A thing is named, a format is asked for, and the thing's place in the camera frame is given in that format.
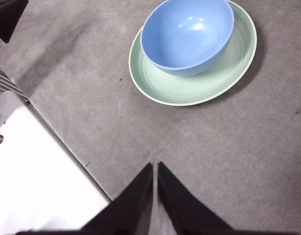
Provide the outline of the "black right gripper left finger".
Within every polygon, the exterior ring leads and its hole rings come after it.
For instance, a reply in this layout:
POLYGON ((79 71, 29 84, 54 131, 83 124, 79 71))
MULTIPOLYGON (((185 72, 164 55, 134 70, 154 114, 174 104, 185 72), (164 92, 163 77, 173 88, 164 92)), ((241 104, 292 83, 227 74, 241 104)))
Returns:
POLYGON ((125 190, 81 229, 83 235, 147 235, 153 206, 153 165, 148 163, 125 190))

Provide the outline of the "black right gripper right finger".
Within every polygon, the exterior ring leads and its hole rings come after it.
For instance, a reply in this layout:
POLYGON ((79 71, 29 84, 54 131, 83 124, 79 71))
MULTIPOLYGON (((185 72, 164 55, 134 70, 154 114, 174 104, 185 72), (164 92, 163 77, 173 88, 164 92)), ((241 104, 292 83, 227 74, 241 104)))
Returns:
POLYGON ((234 229, 201 203, 162 162, 158 163, 158 194, 179 235, 220 235, 234 229))

